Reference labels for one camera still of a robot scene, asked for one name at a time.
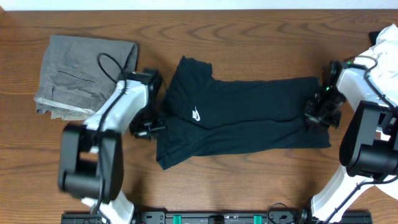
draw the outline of white wall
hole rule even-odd
[[[197,9],[398,9],[398,0],[0,0],[6,11]]]

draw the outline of white cloth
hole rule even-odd
[[[375,46],[360,55],[370,56],[378,62],[370,71],[374,84],[391,101],[398,105],[398,28],[395,24],[384,28],[376,39]],[[368,58],[357,57],[354,61],[368,68],[374,62]]]

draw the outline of folded clothing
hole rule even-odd
[[[45,51],[36,93],[37,113],[57,110],[57,116],[79,117],[95,113],[112,95],[115,83],[106,77],[97,63],[104,52],[124,68],[134,71],[137,45],[118,40],[53,35]],[[101,58],[107,73],[118,80],[120,69],[109,58]]]
[[[327,131],[313,133],[305,125],[303,109],[319,91],[317,78],[222,82],[211,73],[211,64],[181,59],[157,140],[163,169],[191,156],[330,147]]]

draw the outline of folded gray pants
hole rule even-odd
[[[97,56],[101,52],[114,57],[126,70],[135,70],[135,43],[51,36],[40,71],[40,88],[34,98],[37,113],[57,110],[59,114],[65,110],[65,114],[89,116],[99,110],[115,88],[115,83],[98,66]],[[109,76],[118,80],[121,71],[112,60],[102,57],[101,64]]]

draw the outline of black t-shirt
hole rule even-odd
[[[330,147],[327,132],[305,127],[303,107],[319,90],[317,78],[222,82],[211,74],[211,64],[181,59],[164,101],[166,129],[157,140],[163,169],[191,156]]]

